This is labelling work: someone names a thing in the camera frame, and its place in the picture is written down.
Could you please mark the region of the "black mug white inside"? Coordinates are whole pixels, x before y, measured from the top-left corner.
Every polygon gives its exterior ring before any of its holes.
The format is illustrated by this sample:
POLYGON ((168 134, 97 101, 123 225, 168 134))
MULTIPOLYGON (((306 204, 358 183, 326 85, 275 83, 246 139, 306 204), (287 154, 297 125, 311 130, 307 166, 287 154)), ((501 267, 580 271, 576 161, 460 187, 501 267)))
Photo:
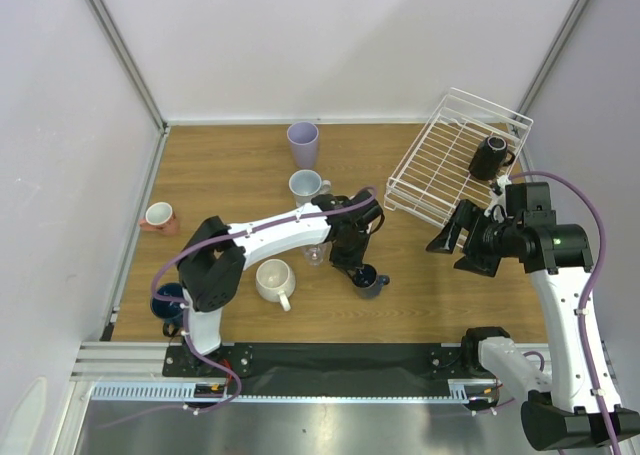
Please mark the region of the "black mug white inside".
POLYGON ((468 167, 469 174, 479 181, 491 181, 503 168, 515 161, 515 153, 507 141, 496 135, 485 138, 477 147, 468 167))

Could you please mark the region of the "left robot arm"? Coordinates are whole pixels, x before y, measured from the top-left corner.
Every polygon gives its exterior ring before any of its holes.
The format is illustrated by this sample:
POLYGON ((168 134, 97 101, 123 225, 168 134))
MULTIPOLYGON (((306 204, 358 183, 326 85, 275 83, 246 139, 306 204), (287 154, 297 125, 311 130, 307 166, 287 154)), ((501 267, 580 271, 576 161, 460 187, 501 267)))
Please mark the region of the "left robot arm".
POLYGON ((191 341, 185 364, 198 375, 213 373, 220 362, 222 309, 235 296, 243 272, 283 252, 330 244, 329 262, 366 298, 390 283, 364 262, 370 237, 384 223, 371 187, 351 197, 317 195, 287 213, 262 220, 225 224, 206 219, 176 263, 187 304, 186 333, 191 341))

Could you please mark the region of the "small dark blue mug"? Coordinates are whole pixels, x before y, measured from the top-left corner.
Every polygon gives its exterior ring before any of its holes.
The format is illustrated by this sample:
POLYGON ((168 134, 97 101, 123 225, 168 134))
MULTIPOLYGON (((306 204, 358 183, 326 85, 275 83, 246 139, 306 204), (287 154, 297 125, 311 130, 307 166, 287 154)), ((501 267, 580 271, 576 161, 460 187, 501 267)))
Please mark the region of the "small dark blue mug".
POLYGON ((358 296, 367 300, 379 296, 383 288, 390 283, 388 275, 379 274, 369 264, 356 269, 351 275, 351 280, 358 296))

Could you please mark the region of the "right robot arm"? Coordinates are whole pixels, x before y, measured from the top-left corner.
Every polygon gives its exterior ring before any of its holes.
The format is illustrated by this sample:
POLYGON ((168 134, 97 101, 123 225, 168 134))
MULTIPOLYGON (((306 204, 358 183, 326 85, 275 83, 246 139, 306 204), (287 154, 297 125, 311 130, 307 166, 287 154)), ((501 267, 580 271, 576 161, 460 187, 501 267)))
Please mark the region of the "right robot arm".
POLYGON ((427 245, 432 253, 462 249, 455 268, 493 277, 518 260, 538 295, 552 371, 539 370, 500 327, 470 329, 460 352, 473 377, 488 372, 520 405, 529 444, 538 451, 609 446, 639 433, 638 412, 623 406, 612 382, 595 316, 593 257, 584 229, 560 224, 545 182, 503 184, 488 208, 463 199, 427 245))

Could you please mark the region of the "cream round mug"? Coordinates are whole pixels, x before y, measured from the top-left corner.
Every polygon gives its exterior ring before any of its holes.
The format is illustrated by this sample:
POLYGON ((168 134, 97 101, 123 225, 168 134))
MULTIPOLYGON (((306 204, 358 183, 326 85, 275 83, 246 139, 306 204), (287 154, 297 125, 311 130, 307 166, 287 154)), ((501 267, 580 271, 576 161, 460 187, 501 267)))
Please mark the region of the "cream round mug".
POLYGON ((270 259, 256 271, 256 289, 266 301, 277 303, 285 312, 291 310, 290 298, 296 289, 296 276, 283 260, 270 259))

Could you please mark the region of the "pale blue footed mug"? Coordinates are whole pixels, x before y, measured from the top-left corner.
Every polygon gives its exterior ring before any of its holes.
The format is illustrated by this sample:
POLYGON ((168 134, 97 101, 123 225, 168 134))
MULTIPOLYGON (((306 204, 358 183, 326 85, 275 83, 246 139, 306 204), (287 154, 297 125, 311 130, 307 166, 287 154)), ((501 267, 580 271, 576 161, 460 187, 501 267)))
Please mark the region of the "pale blue footed mug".
POLYGON ((309 203, 318 195, 328 194, 331 190, 329 180, 324 180, 317 172, 309 169, 292 174, 288 186, 297 207, 309 203))

